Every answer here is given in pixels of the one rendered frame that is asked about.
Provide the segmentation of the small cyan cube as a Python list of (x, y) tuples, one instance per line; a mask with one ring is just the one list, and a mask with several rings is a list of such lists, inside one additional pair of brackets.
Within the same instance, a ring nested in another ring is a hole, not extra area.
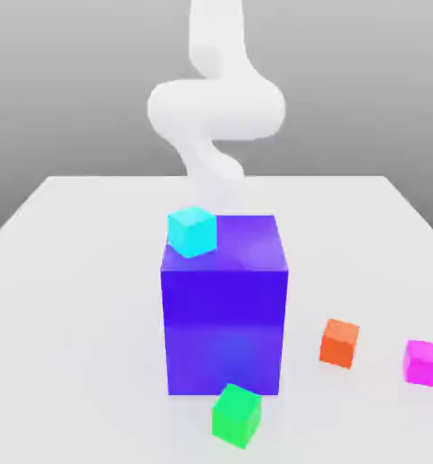
[(217, 249), (217, 216), (200, 207), (168, 214), (168, 244), (184, 258)]

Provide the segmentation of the small orange cube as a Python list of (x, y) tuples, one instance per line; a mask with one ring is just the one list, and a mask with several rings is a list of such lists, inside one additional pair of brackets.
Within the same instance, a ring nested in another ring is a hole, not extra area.
[(329, 319), (322, 334), (319, 360), (350, 369), (360, 327), (337, 319)]

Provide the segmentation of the small green cube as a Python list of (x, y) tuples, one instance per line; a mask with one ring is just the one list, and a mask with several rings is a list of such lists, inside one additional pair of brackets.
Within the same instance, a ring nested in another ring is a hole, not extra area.
[(229, 383), (211, 409), (213, 436), (244, 450), (262, 415), (262, 396)]

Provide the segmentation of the small magenta cube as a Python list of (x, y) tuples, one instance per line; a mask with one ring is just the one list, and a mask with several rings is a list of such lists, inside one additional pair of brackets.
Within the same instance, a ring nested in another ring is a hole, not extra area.
[(406, 382), (433, 387), (433, 343), (408, 340), (403, 358)]

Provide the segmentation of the large blue box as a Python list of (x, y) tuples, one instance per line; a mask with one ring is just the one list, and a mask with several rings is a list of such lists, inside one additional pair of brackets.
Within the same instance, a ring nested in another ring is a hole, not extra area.
[(161, 268), (168, 392), (279, 392), (289, 270), (272, 215), (220, 216), (217, 248)]

